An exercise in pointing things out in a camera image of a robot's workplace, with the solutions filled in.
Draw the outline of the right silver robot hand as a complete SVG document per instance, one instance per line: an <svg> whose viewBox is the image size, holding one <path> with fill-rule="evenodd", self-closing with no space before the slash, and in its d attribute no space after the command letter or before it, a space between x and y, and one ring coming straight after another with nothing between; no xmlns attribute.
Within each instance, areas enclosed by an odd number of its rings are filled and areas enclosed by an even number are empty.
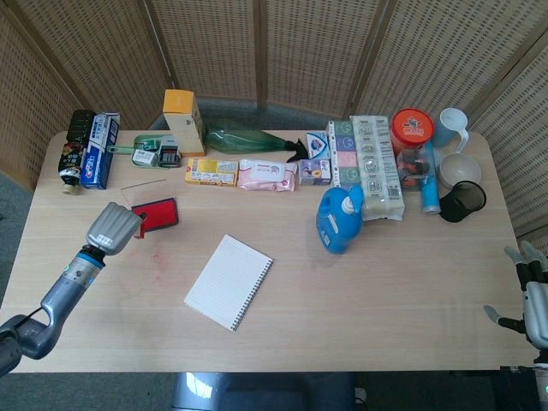
<svg viewBox="0 0 548 411"><path fill-rule="evenodd" d="M505 247L513 261L520 283L522 319L501 316L493 307L484 305L487 317L496 325L522 334L539 351L547 350L547 257L528 241L521 249Z"/></svg>

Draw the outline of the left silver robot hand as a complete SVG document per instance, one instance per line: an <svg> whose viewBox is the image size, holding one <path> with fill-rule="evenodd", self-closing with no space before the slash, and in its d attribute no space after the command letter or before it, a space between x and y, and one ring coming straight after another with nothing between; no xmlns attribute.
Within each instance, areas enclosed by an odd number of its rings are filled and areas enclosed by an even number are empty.
<svg viewBox="0 0 548 411"><path fill-rule="evenodd" d="M123 205L110 202L86 233L86 243L105 255L119 254L140 229L143 218Z"/></svg>

